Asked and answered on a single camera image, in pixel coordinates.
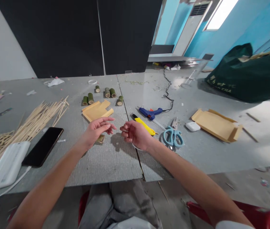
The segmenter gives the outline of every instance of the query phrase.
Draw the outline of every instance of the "hand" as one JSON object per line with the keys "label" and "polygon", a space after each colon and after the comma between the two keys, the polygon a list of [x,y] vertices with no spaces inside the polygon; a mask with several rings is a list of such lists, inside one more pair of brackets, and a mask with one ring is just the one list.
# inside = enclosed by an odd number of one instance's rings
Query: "hand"
{"label": "hand", "polygon": [[106,132],[107,134],[113,134],[113,129],[116,130],[114,124],[109,123],[107,121],[114,121],[114,118],[111,117],[102,117],[98,118],[94,121],[92,121],[86,131],[82,134],[80,139],[77,141],[77,143],[74,145],[77,150],[80,150],[83,154],[89,150],[96,140],[99,138],[99,136]]}
{"label": "hand", "polygon": [[144,126],[135,121],[125,122],[123,127],[120,127],[121,135],[125,142],[132,142],[137,148],[147,151],[148,147],[154,138],[144,128]]}

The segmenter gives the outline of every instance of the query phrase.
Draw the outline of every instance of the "green bag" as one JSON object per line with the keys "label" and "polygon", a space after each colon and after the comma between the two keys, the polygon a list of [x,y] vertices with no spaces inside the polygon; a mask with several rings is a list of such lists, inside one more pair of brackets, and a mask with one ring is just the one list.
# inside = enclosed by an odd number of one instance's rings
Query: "green bag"
{"label": "green bag", "polygon": [[232,48],[205,81],[245,102],[256,103],[270,99],[270,54],[248,61],[241,59],[245,61],[242,62],[239,58],[244,55],[253,55],[250,43]]}

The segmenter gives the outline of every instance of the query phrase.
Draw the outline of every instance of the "blue glue gun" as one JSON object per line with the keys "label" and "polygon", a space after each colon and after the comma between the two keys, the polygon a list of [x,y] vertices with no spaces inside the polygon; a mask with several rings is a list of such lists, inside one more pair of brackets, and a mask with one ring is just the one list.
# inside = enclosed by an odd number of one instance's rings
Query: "blue glue gun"
{"label": "blue glue gun", "polygon": [[158,108],[156,111],[148,111],[148,110],[146,110],[144,108],[140,108],[140,107],[138,107],[138,109],[149,120],[154,120],[155,115],[158,115],[163,111],[161,108]]}

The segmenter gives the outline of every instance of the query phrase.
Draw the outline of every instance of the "yellow utility knife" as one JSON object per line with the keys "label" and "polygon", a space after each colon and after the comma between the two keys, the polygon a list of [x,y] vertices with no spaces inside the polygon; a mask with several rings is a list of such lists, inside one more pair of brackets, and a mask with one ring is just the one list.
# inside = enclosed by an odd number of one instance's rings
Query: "yellow utility knife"
{"label": "yellow utility knife", "polygon": [[150,127],[148,127],[147,124],[144,123],[144,121],[142,121],[140,118],[138,118],[136,115],[131,114],[131,117],[136,121],[141,123],[144,128],[149,132],[150,135],[154,136],[156,134],[156,132],[154,130],[152,130]]}

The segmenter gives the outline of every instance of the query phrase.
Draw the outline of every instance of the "folded cardboard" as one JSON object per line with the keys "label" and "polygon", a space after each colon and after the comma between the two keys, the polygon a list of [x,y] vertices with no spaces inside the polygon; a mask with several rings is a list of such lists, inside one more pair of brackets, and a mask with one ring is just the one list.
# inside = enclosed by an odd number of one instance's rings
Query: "folded cardboard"
{"label": "folded cardboard", "polygon": [[209,109],[198,109],[191,117],[202,129],[216,136],[224,142],[237,141],[243,126],[236,126],[233,119],[227,118],[220,113]]}
{"label": "folded cardboard", "polygon": [[111,108],[109,111],[106,108],[110,105],[110,102],[104,100],[104,102],[100,103],[97,101],[92,105],[82,109],[82,114],[87,118],[89,122],[96,120],[101,117],[108,117],[110,116],[114,110]]}

